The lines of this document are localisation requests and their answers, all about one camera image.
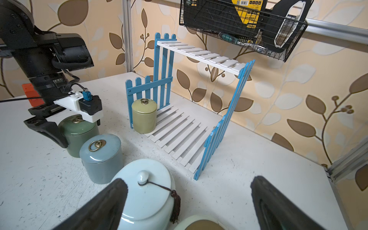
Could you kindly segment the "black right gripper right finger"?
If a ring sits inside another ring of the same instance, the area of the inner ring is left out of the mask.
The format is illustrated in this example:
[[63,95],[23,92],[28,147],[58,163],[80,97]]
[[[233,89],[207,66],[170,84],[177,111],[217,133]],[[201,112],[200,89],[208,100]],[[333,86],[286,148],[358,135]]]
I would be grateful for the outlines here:
[[252,199],[262,230],[322,230],[263,176],[251,183]]

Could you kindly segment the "yellow-green small tea canister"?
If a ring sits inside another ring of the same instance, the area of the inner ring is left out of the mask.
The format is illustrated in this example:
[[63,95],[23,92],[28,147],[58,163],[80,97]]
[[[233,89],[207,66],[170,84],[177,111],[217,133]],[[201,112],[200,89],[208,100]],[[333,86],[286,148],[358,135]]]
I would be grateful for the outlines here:
[[132,104],[133,128],[140,134],[147,134],[156,128],[157,103],[148,98],[137,99]]

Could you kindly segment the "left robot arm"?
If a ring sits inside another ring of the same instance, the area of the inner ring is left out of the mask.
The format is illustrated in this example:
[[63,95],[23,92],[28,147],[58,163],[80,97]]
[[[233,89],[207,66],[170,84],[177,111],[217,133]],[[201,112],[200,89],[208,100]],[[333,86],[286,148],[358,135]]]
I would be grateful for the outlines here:
[[84,40],[78,34],[40,30],[18,1],[1,1],[1,40],[1,57],[14,57],[44,101],[28,110],[32,118],[24,123],[67,148],[65,136],[47,118],[64,110],[54,101],[69,96],[72,85],[79,82],[77,77],[67,81],[65,75],[94,65]]

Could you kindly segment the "white painted porcelain jar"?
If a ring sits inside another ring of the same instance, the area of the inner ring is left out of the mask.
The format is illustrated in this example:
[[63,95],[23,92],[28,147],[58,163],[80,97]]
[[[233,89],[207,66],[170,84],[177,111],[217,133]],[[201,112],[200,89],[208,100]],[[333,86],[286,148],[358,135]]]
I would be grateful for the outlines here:
[[160,162],[139,159],[124,166],[114,177],[128,188],[120,230],[165,230],[179,222],[181,197],[170,171]]

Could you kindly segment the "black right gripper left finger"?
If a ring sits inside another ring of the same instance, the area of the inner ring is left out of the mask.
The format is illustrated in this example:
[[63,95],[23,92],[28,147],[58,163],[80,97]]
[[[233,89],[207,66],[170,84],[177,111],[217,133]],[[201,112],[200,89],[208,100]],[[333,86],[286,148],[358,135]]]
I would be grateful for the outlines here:
[[116,230],[121,220],[127,194],[127,184],[118,178],[54,229]]

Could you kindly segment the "cream jar with brown lid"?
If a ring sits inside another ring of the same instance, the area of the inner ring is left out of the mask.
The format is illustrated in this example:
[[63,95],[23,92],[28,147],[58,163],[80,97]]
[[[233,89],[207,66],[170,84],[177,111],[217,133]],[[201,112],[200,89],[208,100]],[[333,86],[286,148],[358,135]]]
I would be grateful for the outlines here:
[[225,230],[225,227],[213,217],[192,215],[182,220],[174,230]]

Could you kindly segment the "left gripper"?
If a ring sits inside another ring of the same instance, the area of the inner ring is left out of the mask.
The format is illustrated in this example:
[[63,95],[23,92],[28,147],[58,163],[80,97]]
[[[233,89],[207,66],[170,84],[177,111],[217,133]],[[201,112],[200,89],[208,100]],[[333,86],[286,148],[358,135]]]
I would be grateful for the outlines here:
[[29,79],[36,92],[44,101],[44,104],[35,106],[28,110],[31,115],[39,118],[32,117],[24,121],[25,125],[29,129],[51,139],[64,149],[68,147],[68,142],[59,130],[57,124],[55,122],[49,122],[43,118],[47,118],[55,114],[56,112],[52,111],[57,108],[54,101],[69,96],[72,86],[78,84],[80,81],[79,77],[71,73],[68,74],[73,78],[73,80],[68,81],[63,73],[53,73]]

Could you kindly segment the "blue small tea canister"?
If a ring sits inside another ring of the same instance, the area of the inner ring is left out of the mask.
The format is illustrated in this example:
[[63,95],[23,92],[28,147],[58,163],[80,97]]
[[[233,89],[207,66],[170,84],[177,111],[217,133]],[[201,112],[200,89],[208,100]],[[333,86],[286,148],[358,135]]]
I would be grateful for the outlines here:
[[92,182],[108,184],[124,167],[121,140],[114,134],[101,134],[87,140],[80,158]]

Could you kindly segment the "green small tea canister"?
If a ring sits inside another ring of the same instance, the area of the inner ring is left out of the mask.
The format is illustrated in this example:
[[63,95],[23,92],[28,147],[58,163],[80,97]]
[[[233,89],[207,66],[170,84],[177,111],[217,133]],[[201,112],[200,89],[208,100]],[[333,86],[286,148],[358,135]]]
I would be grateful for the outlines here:
[[59,123],[58,128],[67,140],[67,152],[75,158],[80,157],[80,149],[87,140],[99,135],[97,123],[85,121],[81,115],[65,118]]

